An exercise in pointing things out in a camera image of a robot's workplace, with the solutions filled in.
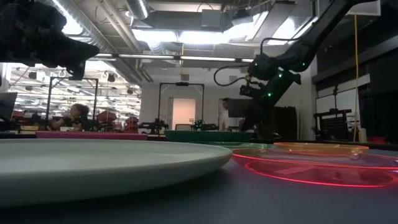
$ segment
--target gray table surface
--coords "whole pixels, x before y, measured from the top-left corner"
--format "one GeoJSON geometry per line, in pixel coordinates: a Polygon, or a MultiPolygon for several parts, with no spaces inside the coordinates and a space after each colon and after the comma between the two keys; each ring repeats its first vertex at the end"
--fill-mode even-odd
{"type": "MultiPolygon", "coordinates": [[[[388,151],[380,154],[398,155],[388,151]]],[[[398,223],[398,189],[301,184],[234,161],[195,180],[80,202],[0,209],[0,223],[398,223]]]]}

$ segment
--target whiteboard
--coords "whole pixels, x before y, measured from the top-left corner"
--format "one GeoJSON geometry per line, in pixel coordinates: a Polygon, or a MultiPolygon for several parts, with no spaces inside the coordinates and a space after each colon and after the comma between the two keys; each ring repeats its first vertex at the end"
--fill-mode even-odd
{"type": "MultiPolygon", "coordinates": [[[[337,93],[336,96],[337,109],[352,111],[352,113],[347,114],[348,121],[354,121],[355,99],[356,99],[356,89],[342,91],[341,93],[337,93]]],[[[357,105],[357,112],[356,112],[357,120],[359,121],[360,115],[359,115],[358,101],[356,102],[356,105],[357,105]]],[[[331,95],[317,99],[317,113],[329,112],[330,109],[332,108],[335,108],[335,96],[331,95]]]]}

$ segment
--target doorway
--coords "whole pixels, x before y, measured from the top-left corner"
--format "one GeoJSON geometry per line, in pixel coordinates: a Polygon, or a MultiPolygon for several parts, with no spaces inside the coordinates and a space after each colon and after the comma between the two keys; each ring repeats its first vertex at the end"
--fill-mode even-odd
{"type": "Polygon", "coordinates": [[[172,99],[172,124],[175,130],[176,124],[193,124],[195,121],[196,100],[195,99],[172,99]]]}

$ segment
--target robotic arm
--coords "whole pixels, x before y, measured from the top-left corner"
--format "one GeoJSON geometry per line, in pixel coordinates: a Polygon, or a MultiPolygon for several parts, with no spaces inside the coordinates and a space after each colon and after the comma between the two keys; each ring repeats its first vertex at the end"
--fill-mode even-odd
{"type": "Polygon", "coordinates": [[[264,113],[275,106],[293,82],[301,85],[300,75],[292,72],[303,72],[310,66],[319,46],[354,5],[373,1],[376,0],[333,0],[312,29],[284,54],[269,57],[261,49],[260,55],[249,65],[248,79],[256,77],[268,83],[257,83],[260,89],[251,87],[251,82],[241,87],[240,95],[252,98],[246,110],[242,131],[259,124],[264,113]]]}
{"type": "Polygon", "coordinates": [[[0,62],[65,67],[81,80],[86,60],[99,48],[62,32],[66,18],[54,7],[33,0],[0,0],[0,62]]]}

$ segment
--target green tray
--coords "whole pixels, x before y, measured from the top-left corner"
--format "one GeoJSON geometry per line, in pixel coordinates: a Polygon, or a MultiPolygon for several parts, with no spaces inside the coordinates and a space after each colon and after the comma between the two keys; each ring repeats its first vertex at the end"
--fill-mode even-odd
{"type": "Polygon", "coordinates": [[[165,131],[169,141],[173,142],[249,142],[253,133],[218,131],[165,131]]]}
{"type": "Polygon", "coordinates": [[[205,144],[211,146],[221,146],[228,149],[267,149],[272,147],[268,144],[258,144],[250,142],[191,142],[194,144],[205,144]]]}

